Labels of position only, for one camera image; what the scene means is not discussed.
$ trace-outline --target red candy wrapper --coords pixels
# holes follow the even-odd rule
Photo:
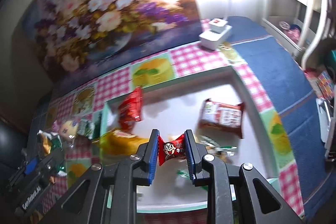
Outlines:
[[[142,92],[136,87],[118,107],[120,112],[119,123],[122,130],[130,131],[135,122],[141,121]]]
[[[174,141],[164,142],[161,136],[158,136],[158,157],[159,166],[164,164],[167,160],[178,158],[185,159],[184,153],[184,134]]]
[[[243,111],[244,103],[234,106],[207,99],[202,106],[199,126],[235,133],[242,139]]]

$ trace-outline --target white box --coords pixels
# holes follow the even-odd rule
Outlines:
[[[227,21],[221,18],[214,18],[209,22],[210,29],[217,33],[223,32],[226,24]]]
[[[225,25],[224,31],[221,33],[216,33],[209,30],[202,32],[199,35],[199,38],[201,39],[201,45],[210,50],[215,50],[225,41],[225,39],[231,35],[231,31],[232,26]]]

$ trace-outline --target white tray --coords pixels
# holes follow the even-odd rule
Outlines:
[[[125,96],[108,101],[102,115],[101,134],[118,125],[117,107]],[[227,104],[245,102],[242,132],[244,139],[232,133],[214,129],[198,129],[198,119],[205,99]],[[234,165],[252,163],[265,178],[277,178],[275,159],[267,133],[257,109],[245,86],[231,66],[189,75],[143,89],[143,121],[137,122],[133,133],[149,137],[152,129],[160,131],[164,140],[168,135],[181,135],[191,129],[196,137],[209,136],[222,146],[237,146],[232,156]],[[186,160],[172,159],[158,167],[150,187],[138,187],[143,197],[137,201],[141,213],[163,213],[206,208],[207,192],[194,187],[190,180],[177,175],[187,170]],[[272,180],[274,187],[277,180]]]

